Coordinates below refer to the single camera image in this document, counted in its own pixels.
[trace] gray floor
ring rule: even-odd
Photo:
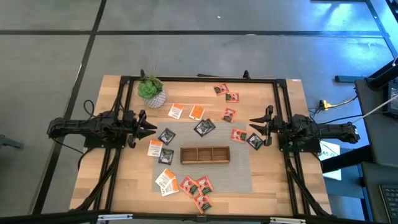
[[[386,3],[372,2],[398,48],[397,23]],[[99,5],[99,0],[2,0],[0,29],[90,30]],[[112,0],[99,29],[377,30],[377,26],[360,2]],[[25,143],[20,151],[9,147],[0,151],[2,217],[30,212],[52,145],[45,132],[49,121],[65,109],[87,40],[87,36],[0,36],[0,133]],[[156,75],[240,77],[247,69],[252,77],[299,78],[311,108],[318,100],[333,104],[354,97],[354,86],[334,83],[335,75],[368,76],[390,60],[386,43],[371,38],[97,36],[73,118],[87,118],[82,103],[96,100],[103,75],[138,75],[141,68]],[[320,113],[317,121],[359,113],[355,101]],[[363,123],[358,131],[361,140],[355,146],[331,142],[351,148],[367,144]],[[65,142],[81,149],[82,141],[67,137]],[[62,151],[45,213],[68,209],[78,156]],[[331,203],[332,208],[340,203],[361,210],[360,203],[350,198],[331,197]],[[341,210],[333,213],[347,217]],[[347,218],[363,219],[360,215]]]

